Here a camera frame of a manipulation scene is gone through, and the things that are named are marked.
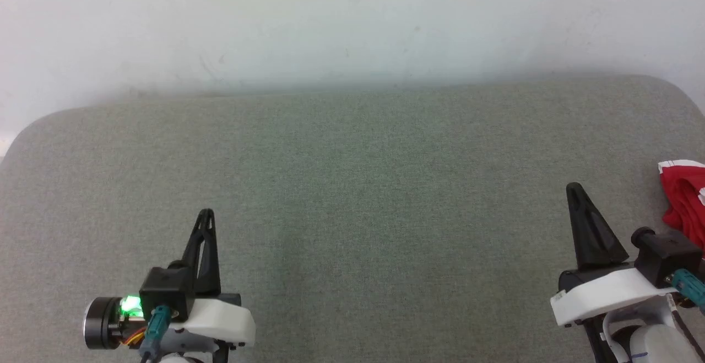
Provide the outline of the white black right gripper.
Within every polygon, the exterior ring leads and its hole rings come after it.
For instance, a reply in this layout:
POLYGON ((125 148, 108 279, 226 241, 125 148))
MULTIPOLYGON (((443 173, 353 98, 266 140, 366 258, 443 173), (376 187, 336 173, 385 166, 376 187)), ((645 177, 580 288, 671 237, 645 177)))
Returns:
POLYGON ((655 287, 633 267, 606 268, 621 265, 629 255, 581 184, 567 184, 566 197, 577 268, 602 269, 562 271, 558 292, 550 298, 556 324, 632 310, 655 299, 654 320, 670 325, 670 288, 655 287))

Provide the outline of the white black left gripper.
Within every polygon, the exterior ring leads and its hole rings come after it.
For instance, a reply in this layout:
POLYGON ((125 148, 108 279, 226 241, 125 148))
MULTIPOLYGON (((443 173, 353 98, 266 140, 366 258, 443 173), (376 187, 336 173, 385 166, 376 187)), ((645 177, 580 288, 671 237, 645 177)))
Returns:
MULTIPOLYGON (((215 214, 211 208, 204 208, 197 215, 182 261, 195 268, 197 296, 221 294, 215 214)), ((197 299, 188 320, 170 323, 161 338, 160 350, 217 351, 254 345, 256 324, 249 310, 234 303, 236 298, 197 299)), ((138 350, 147 326, 138 295, 98 297, 86 308, 83 337, 89 349, 125 346, 138 350)))

